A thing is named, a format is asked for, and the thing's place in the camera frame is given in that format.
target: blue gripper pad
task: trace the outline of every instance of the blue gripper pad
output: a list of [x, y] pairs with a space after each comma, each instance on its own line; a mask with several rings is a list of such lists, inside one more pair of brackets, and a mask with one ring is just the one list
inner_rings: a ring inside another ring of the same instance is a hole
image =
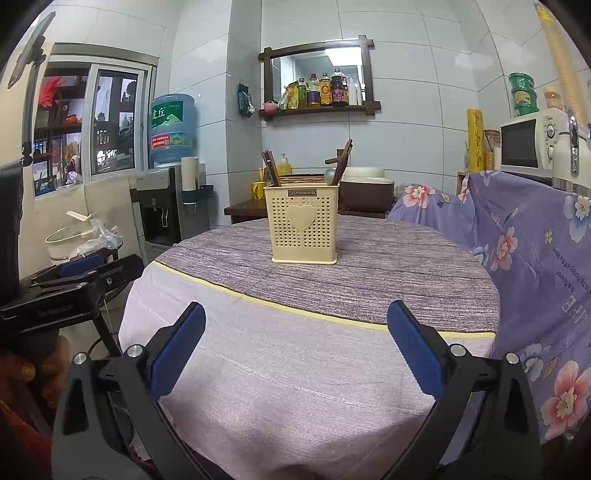
[[171, 335], [152, 362], [148, 375], [154, 401], [172, 392], [205, 331], [205, 318], [205, 310], [194, 301], [173, 326], [165, 327], [171, 329]]
[[60, 275], [62, 278], [74, 277], [75, 275], [82, 275], [90, 270], [99, 268], [105, 265], [105, 259], [98, 254], [91, 255], [86, 258], [81, 258], [75, 262], [63, 264], [60, 268]]
[[443, 369], [433, 350], [419, 332], [417, 320], [401, 300], [388, 308], [388, 330], [398, 345], [423, 393], [438, 400], [445, 389]]

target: window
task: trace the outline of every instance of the window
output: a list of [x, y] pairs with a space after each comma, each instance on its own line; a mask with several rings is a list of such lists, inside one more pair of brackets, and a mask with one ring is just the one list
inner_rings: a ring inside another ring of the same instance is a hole
[[147, 169], [153, 72], [135, 61], [49, 58], [35, 119], [36, 196]]

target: yellow soap bottle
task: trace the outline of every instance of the yellow soap bottle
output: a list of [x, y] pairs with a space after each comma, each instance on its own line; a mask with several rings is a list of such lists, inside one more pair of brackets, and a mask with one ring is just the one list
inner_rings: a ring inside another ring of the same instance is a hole
[[291, 175], [291, 165], [284, 153], [281, 154], [281, 162], [277, 165], [277, 173], [279, 175]]

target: white bucket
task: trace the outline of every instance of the white bucket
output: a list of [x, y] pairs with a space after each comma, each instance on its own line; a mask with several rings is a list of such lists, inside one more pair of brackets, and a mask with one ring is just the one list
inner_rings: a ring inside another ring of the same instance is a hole
[[51, 263], [59, 265], [67, 262], [70, 254], [78, 245], [94, 238], [94, 236], [95, 231], [90, 227], [90, 222], [60, 228], [45, 239]]

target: electric kettle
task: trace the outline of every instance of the electric kettle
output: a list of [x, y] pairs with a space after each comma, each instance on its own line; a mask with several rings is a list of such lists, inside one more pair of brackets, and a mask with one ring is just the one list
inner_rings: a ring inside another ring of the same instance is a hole
[[591, 197], [591, 151], [586, 128], [580, 131], [572, 110], [568, 111], [569, 131], [559, 133], [552, 162], [552, 186], [566, 192]]

